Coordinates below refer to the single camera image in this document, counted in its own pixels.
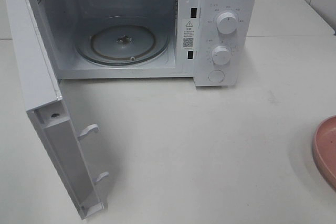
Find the white timer knob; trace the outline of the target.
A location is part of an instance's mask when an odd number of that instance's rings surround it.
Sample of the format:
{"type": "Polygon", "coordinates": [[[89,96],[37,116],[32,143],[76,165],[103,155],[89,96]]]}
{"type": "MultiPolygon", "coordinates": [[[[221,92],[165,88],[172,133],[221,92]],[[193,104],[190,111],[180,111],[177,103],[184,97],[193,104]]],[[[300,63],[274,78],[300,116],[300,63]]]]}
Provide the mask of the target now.
{"type": "Polygon", "coordinates": [[[212,50],[212,60],[215,65],[225,65],[230,62],[231,50],[226,46],[217,46],[212,50]]]}

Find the white upper power knob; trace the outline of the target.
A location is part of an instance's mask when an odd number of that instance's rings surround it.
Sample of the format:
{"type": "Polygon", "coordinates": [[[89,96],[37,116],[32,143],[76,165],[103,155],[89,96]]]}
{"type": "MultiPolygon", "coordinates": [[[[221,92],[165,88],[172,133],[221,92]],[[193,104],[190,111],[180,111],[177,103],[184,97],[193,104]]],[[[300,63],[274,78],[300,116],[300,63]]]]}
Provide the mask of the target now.
{"type": "Polygon", "coordinates": [[[217,30],[223,35],[233,33],[238,26],[238,16],[232,10],[225,10],[215,18],[217,30]]]}

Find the pink round plate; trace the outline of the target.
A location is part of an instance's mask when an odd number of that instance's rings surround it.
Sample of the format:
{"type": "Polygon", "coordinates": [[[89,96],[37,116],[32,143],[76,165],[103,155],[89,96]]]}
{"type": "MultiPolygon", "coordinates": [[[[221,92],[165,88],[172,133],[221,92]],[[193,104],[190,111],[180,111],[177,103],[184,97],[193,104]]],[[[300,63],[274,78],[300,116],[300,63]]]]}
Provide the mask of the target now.
{"type": "Polygon", "coordinates": [[[335,190],[335,115],[318,125],[312,141],[312,153],[317,169],[335,190]]]}

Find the white round door button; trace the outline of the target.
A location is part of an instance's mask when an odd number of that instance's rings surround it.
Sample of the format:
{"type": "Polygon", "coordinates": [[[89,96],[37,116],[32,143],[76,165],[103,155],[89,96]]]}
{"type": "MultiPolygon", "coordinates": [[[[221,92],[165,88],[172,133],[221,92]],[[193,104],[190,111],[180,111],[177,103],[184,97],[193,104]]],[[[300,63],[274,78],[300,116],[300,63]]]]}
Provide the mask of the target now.
{"type": "Polygon", "coordinates": [[[221,70],[214,70],[208,75],[208,79],[213,83],[221,83],[224,81],[225,74],[221,70]]]}

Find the white microwave door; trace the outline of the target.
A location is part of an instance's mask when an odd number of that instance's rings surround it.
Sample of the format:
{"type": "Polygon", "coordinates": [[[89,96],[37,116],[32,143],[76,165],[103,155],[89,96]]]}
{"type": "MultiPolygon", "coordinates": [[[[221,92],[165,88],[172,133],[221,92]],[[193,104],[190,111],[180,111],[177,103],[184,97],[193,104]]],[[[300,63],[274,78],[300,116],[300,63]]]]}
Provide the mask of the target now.
{"type": "Polygon", "coordinates": [[[43,0],[6,0],[24,105],[38,137],[82,219],[102,210],[99,178],[89,172],[80,141],[98,126],[76,132],[50,57],[51,35],[40,12],[43,0]]]}

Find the glass microwave turntable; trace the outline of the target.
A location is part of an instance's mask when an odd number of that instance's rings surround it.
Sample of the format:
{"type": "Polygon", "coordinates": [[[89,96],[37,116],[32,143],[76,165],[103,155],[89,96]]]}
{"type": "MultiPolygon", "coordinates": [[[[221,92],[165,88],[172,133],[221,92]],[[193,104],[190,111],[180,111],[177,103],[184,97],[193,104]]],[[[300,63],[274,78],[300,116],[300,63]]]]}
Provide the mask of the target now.
{"type": "Polygon", "coordinates": [[[141,16],[87,19],[78,25],[75,48],[87,60],[105,66],[129,66],[161,54],[171,39],[171,28],[141,16]]]}

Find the white microwave oven body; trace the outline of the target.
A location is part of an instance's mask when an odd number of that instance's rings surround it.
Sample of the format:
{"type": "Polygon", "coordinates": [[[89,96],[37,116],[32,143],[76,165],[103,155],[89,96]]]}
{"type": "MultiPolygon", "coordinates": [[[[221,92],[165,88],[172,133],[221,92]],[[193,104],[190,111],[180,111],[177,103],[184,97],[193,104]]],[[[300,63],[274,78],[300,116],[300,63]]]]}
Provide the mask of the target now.
{"type": "Polygon", "coordinates": [[[48,26],[54,55],[50,57],[57,79],[192,78],[198,87],[232,86],[238,75],[241,52],[255,0],[43,0],[40,12],[48,26]],[[215,18],[225,10],[238,16],[237,29],[228,35],[218,32],[215,18]],[[170,26],[167,48],[155,58],[129,66],[105,66],[81,56],[75,48],[78,25],[87,19],[141,16],[170,26]],[[182,21],[196,22],[194,49],[182,48],[182,21]],[[229,63],[215,65],[212,50],[226,46],[229,63]],[[225,74],[213,83],[214,70],[225,74]]]}

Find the white warning label sticker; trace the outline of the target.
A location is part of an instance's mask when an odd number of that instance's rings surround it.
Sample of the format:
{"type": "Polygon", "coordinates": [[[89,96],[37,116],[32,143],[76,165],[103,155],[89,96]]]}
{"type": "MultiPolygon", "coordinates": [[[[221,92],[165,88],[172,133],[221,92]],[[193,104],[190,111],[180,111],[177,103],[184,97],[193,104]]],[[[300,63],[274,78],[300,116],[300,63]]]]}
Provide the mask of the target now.
{"type": "Polygon", "coordinates": [[[182,21],[182,48],[194,49],[196,44],[197,25],[193,19],[183,19],[182,21]]]}

